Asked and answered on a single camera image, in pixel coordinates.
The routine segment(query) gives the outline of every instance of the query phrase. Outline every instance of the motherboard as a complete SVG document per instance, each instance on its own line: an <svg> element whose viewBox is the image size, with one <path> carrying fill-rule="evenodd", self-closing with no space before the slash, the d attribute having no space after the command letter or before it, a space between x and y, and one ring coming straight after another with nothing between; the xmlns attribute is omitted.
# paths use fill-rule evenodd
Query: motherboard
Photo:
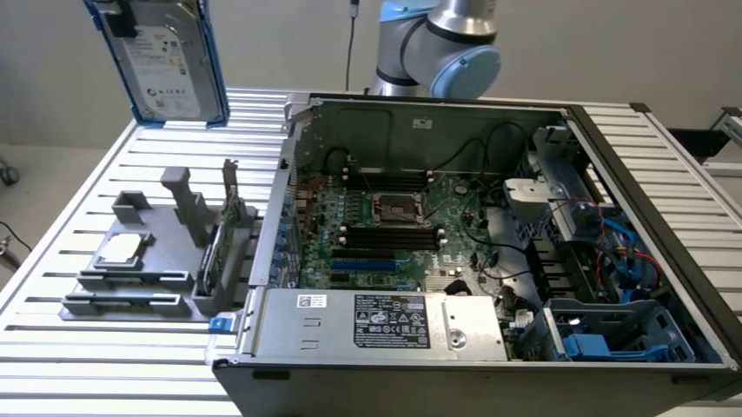
<svg viewBox="0 0 742 417"><path fill-rule="evenodd" d="M302 178L299 286L437 292L462 280L479 290L491 249L470 238L490 242L478 186L449 174Z"/></svg>

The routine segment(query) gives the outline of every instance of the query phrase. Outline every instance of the red cable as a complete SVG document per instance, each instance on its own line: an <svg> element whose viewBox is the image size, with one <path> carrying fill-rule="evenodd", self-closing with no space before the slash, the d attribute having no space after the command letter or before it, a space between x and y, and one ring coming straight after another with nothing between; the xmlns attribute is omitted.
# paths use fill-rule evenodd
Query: red cable
<svg viewBox="0 0 742 417"><path fill-rule="evenodd" d="M621 254L625 254L626 249L621 249L618 252ZM638 258L647 260L651 263L651 265L654 266L654 276L655 276L655 284L654 285L655 285L655 288L659 288L659 272L662 271L662 267L659 266L658 260L654 259L650 255L645 254L643 252L634 251L634 255Z"/></svg>
<svg viewBox="0 0 742 417"><path fill-rule="evenodd" d="M603 257L603 254L601 252L598 252L598 257L595 259L595 264L597 264L597 268L595 268L595 278L597 278L597 286L601 287L601 285L603 284L603 280L601 279L601 258Z"/></svg>

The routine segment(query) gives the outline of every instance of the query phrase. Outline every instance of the blue latch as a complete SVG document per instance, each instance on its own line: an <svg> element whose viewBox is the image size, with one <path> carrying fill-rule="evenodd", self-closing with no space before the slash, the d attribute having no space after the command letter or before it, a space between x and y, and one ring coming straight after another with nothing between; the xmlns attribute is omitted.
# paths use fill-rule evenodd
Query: blue latch
<svg viewBox="0 0 742 417"><path fill-rule="evenodd" d="M634 290L633 289L627 289L623 291L623 295L622 295L622 299L618 301L619 304L626 304L627 302L631 302L631 295L634 294Z"/></svg>
<svg viewBox="0 0 742 417"><path fill-rule="evenodd" d="M611 352L602 334L571 334L562 339L567 356L575 361L657 362L667 357L667 345L647 350Z"/></svg>
<svg viewBox="0 0 742 417"><path fill-rule="evenodd" d="M231 334L232 333L232 317L214 317L208 321L208 332L211 334Z"/></svg>
<svg viewBox="0 0 742 417"><path fill-rule="evenodd" d="M614 222L611 219L605 219L605 218L601 218L601 217L597 217L595 220L597 220L598 223L602 222L606 226L609 226L614 230L618 230L619 232L622 232L626 235L626 237L629 238L629 242L631 242L631 245L637 244L637 234L634 232L631 232L625 226L618 224L618 222Z"/></svg>

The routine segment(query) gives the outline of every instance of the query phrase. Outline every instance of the cable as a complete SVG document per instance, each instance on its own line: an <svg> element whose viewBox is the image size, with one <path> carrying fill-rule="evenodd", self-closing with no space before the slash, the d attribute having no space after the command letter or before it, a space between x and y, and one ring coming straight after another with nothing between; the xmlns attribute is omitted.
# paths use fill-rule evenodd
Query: cable
<svg viewBox="0 0 742 417"><path fill-rule="evenodd" d="M463 206L463 210L462 210L462 214L465 213L465 211L469 209L469 205L471 204L474 197L477 196L477 193L473 194L473 196L470 197L469 201L466 202L465 206ZM459 224L462 225L462 230L465 231L466 235L469 236L469 238L475 241L477 243L479 243L481 245L486 245L486 246L493 246L495 248L511 248L514 250L517 250L519 253L522 253L523 255L526 255L526 251L519 248L515 245L509 245L507 243L495 243L495 242L486 242L482 239L478 239L477 237L473 236L473 234L469 231L469 228L465 225L465 219L463 216L459 215Z"/></svg>
<svg viewBox="0 0 742 417"><path fill-rule="evenodd" d="M571 245L581 245L581 244L589 245L599 253L602 253L605 256L607 256L607 259L611 260L614 265L618 265L618 263L621 262L619 259L618 259L618 256L615 256L614 252L611 252L611 250L598 242L593 242L593 241L566 241L566 242Z"/></svg>
<svg viewBox="0 0 742 417"><path fill-rule="evenodd" d="M493 280L501 280L501 281L502 280L509 280L510 278L515 278L517 276L521 276L521 275L525 275L525 274L531 274L530 269L527 269L526 271L517 272L517 273L514 273L511 275L507 275L507 276L491 275L485 269L479 272L482 272L487 278L491 278Z"/></svg>
<svg viewBox="0 0 742 417"><path fill-rule="evenodd" d="M618 250L619 254L626 253L626 248L618 248L617 250ZM634 256L637 256L638 258L641 258L641 259L646 260L649 263L651 263L651 266L654 267L655 287L659 287L659 284L661 284L659 275L662 273L662 267L659 266L658 260L654 259L651 257L651 255L645 254L643 252L641 252L637 249L634 249Z"/></svg>
<svg viewBox="0 0 742 417"><path fill-rule="evenodd" d="M16 241L19 241L19 243L28 249L30 252L34 251L34 249L31 248L30 244L26 243L23 241L23 239L19 237L19 235L15 233L14 228L8 225L8 223L6 222L0 222L0 224L8 229L8 232L11 232L11 235L14 235L14 238Z"/></svg>
<svg viewBox="0 0 742 417"><path fill-rule="evenodd" d="M350 16L350 37L348 37L348 58L346 60L346 91L350 91L350 60L352 59L352 40L356 36L356 17Z"/></svg>
<svg viewBox="0 0 742 417"><path fill-rule="evenodd" d="M330 149L327 149L327 152L324 153L324 159L323 159L323 170L320 171L323 174L327 174L327 163L330 162L330 157L332 153L338 152L339 150L343 151L346 156L350 155L350 150L348 147L346 146L332 146Z"/></svg>
<svg viewBox="0 0 742 417"><path fill-rule="evenodd" d="M469 285L466 285L466 281L463 280L455 280L453 281L446 288L443 288L443 292L446 293L446 295L457 295L462 292L465 292L467 295L473 294L471 289L469 288Z"/></svg>
<svg viewBox="0 0 742 417"><path fill-rule="evenodd" d="M462 147L459 148L459 150L457 150L457 152L451 155L451 157L449 157L449 159L446 159L442 163L439 163L439 165L437 165L435 168L431 168L430 170L438 171L439 169L442 169L462 154L462 152L465 152L465 149L470 145L470 143L474 142L479 143L481 146L485 148L485 142L479 138L473 137L469 141L463 143Z"/></svg>
<svg viewBox="0 0 742 417"><path fill-rule="evenodd" d="M491 130L490 133L487 134L487 140L485 141L485 156L483 156L483 160L482 160L482 166L485 167L485 169L487 168L487 166L490 165L490 141L491 141L491 137L495 134L495 132L507 127L507 126L513 126L514 128L518 129L518 131L521 132L521 135L523 137L523 146L527 146L527 133L526 130L523 129L523 126L521 126L518 123L515 122L503 122L501 124L497 124Z"/></svg>

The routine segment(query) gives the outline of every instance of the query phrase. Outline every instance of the power supply label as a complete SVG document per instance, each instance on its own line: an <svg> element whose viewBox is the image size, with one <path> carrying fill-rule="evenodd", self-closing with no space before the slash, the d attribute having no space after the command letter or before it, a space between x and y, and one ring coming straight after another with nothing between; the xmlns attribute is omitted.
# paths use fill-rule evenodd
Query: power supply label
<svg viewBox="0 0 742 417"><path fill-rule="evenodd" d="M356 295L354 315L359 348L430 349L425 296Z"/></svg>

